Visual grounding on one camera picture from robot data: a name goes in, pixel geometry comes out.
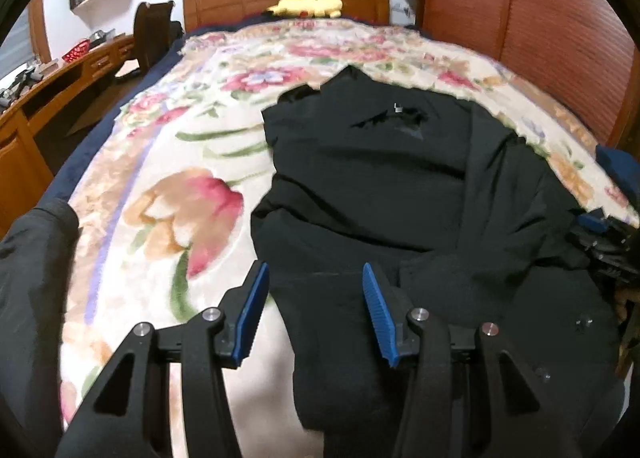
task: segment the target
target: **wooden desk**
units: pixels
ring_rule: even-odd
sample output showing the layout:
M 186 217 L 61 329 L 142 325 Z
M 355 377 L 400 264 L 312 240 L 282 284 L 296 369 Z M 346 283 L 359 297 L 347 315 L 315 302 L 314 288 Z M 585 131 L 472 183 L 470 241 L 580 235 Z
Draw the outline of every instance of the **wooden desk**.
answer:
M 91 50 L 34 85 L 0 116 L 0 237 L 34 207 L 53 175 L 33 137 L 71 99 L 132 59 L 133 36 Z

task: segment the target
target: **black garment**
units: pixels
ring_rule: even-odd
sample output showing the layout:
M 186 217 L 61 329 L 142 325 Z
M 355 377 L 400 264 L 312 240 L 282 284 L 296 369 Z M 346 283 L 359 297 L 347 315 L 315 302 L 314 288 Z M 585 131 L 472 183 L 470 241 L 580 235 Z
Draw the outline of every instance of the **black garment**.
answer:
M 362 296 L 362 266 L 377 261 L 447 322 L 500 324 L 550 373 L 578 433 L 615 383 L 618 337 L 586 257 L 564 240 L 581 211 L 548 164 L 480 105 L 354 67 L 263 115 L 277 172 L 252 236 L 296 355 L 303 426 L 395 429 L 402 380 Z M 585 333 L 581 315 L 593 319 Z
M 77 237 L 76 213 L 55 199 L 18 218 L 0 242 L 2 456 L 19 456 L 2 449 L 12 440 L 49 458 L 62 437 L 58 352 Z

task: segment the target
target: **stuffed animal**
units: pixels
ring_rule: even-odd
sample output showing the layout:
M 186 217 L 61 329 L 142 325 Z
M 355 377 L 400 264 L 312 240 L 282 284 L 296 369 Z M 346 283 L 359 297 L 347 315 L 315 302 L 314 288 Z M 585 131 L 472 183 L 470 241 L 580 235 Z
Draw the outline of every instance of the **stuffed animal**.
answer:
M 267 10 L 276 16 L 309 16 L 310 18 L 339 18 L 341 0 L 280 0 Z

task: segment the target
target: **red basket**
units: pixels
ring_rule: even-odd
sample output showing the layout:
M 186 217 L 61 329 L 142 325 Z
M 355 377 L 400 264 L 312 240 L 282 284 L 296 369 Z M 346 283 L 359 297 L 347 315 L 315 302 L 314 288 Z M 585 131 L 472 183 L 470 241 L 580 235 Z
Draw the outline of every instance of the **red basket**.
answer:
M 71 63 L 72 61 L 82 58 L 88 51 L 89 40 L 82 40 L 74 48 L 72 48 L 64 56 L 62 56 L 62 59 L 67 63 Z

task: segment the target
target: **cabinet door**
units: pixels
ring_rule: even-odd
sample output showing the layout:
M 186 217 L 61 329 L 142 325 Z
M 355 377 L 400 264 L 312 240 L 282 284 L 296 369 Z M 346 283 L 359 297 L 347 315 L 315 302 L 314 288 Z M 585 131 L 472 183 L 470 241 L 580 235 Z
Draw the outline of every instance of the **cabinet door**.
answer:
M 0 237 L 34 207 L 53 179 L 21 111 L 0 119 Z

